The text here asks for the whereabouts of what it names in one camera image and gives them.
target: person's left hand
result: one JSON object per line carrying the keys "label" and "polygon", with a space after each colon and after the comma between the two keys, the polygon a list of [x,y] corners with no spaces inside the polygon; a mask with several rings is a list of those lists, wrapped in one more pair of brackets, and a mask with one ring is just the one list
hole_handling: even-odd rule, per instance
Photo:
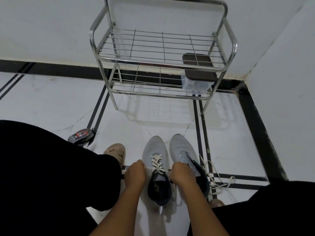
{"label": "person's left hand", "polygon": [[127,187],[137,187],[143,189],[146,182],[147,174],[146,167],[142,160],[132,163],[132,165],[125,172],[125,184]]}

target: hand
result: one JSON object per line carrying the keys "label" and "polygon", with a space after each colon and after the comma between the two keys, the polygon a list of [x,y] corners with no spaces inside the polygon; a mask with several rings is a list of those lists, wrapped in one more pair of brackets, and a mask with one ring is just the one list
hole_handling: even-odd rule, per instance
{"label": "hand", "polygon": [[125,184],[127,187],[137,187],[143,189],[146,182],[147,174],[146,168],[142,160],[132,163],[132,165],[125,172]]}
{"label": "hand", "polygon": [[178,186],[183,187],[191,183],[196,183],[196,177],[189,166],[182,162],[176,162],[172,165],[169,178]]}

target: wire grid shelf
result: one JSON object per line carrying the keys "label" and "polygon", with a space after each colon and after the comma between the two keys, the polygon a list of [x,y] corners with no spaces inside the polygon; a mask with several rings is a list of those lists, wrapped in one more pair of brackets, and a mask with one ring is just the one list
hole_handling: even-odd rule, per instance
{"label": "wire grid shelf", "polygon": [[152,94],[173,94],[178,96],[192,96],[199,95],[202,98],[209,97],[211,88],[206,93],[200,93],[193,90],[183,90],[182,79],[176,78],[174,75],[163,74],[163,68],[155,67],[156,72],[140,71],[141,66],[131,64],[120,64],[119,67],[113,69],[110,76],[109,87],[114,92],[132,91],[132,92],[145,92],[148,91]]}
{"label": "wire grid shelf", "polygon": [[217,67],[218,71],[224,69],[225,54],[215,36],[112,28],[99,50],[99,55],[135,61],[149,59],[169,63],[171,66],[182,66],[182,56],[186,54],[194,56],[194,60],[186,60],[191,62],[189,64],[207,66],[209,62],[198,60],[198,56],[207,55],[211,46],[213,49],[209,57],[213,66]]}

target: person's left arm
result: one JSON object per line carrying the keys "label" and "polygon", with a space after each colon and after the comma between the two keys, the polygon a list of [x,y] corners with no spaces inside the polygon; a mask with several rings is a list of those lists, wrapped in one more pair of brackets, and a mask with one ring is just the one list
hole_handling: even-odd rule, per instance
{"label": "person's left arm", "polygon": [[136,213],[141,191],[146,181],[146,170],[141,160],[133,163],[125,172],[126,188],[108,215],[90,236],[134,235]]}

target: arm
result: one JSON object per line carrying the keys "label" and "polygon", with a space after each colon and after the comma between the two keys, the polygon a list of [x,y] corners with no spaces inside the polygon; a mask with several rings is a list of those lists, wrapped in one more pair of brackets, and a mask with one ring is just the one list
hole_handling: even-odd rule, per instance
{"label": "arm", "polygon": [[90,236],[134,235],[136,213],[141,191],[146,181],[146,170],[141,160],[133,163],[125,172],[126,188],[115,206]]}
{"label": "arm", "polygon": [[194,236],[229,235],[203,196],[194,173],[185,163],[174,163],[170,178],[183,190]]}

